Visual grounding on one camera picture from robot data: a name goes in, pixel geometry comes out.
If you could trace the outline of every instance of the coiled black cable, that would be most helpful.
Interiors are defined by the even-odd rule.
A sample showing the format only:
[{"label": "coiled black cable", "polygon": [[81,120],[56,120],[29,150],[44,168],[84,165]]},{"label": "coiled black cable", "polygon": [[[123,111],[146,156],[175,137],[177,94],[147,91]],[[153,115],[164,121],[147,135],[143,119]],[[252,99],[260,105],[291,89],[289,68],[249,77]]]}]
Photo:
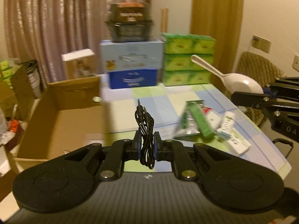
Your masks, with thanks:
[{"label": "coiled black cable", "polygon": [[147,166],[149,169],[153,169],[155,166],[153,142],[153,129],[155,121],[153,117],[146,111],[146,108],[143,108],[140,105],[139,99],[137,110],[135,111],[135,119],[143,138],[140,163],[144,166]]}]

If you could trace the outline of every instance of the dark blue box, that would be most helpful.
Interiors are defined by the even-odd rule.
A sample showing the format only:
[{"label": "dark blue box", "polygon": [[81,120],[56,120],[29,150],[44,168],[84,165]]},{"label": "dark blue box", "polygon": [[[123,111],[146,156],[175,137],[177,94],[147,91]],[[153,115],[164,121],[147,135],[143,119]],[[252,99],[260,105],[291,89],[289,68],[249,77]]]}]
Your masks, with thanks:
[{"label": "dark blue box", "polygon": [[109,72],[110,88],[156,86],[157,74],[158,70],[155,68]]}]

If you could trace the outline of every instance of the curtain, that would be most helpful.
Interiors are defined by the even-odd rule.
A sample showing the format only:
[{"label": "curtain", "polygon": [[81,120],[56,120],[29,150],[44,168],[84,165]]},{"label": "curtain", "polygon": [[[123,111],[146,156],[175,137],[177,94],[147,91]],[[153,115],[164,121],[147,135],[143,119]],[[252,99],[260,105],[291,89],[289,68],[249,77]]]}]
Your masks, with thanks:
[{"label": "curtain", "polygon": [[[193,0],[190,33],[209,35],[217,40],[214,66],[230,73],[236,55],[243,16],[243,0]],[[220,90],[219,78],[211,82]]]},{"label": "curtain", "polygon": [[99,43],[110,37],[105,21],[111,3],[145,0],[4,0],[9,57],[38,60],[41,79],[65,79],[61,54],[90,48],[101,73]]}]

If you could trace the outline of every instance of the gray ribbed surface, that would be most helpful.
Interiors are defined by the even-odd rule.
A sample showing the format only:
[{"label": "gray ribbed surface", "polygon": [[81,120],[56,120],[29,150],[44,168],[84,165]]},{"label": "gray ribbed surface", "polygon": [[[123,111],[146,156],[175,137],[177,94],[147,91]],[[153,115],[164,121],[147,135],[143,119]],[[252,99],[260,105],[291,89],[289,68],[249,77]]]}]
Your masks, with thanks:
[{"label": "gray ribbed surface", "polygon": [[80,206],[56,214],[20,210],[8,224],[90,223],[227,223],[266,224],[280,217],[275,211],[241,215],[209,202],[193,182],[183,182],[173,173],[123,173],[113,182],[101,183]]}]

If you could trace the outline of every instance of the wall socket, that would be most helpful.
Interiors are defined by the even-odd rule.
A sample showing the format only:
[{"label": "wall socket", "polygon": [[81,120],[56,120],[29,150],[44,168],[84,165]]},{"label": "wall socket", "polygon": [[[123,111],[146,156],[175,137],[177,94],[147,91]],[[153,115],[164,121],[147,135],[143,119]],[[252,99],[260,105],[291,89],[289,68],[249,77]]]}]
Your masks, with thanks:
[{"label": "wall socket", "polygon": [[296,55],[293,63],[293,69],[299,72],[299,56]]},{"label": "wall socket", "polygon": [[260,49],[261,51],[266,52],[268,54],[270,53],[271,44],[272,43],[270,41],[260,38],[258,36],[253,35],[252,37],[252,47]]}]

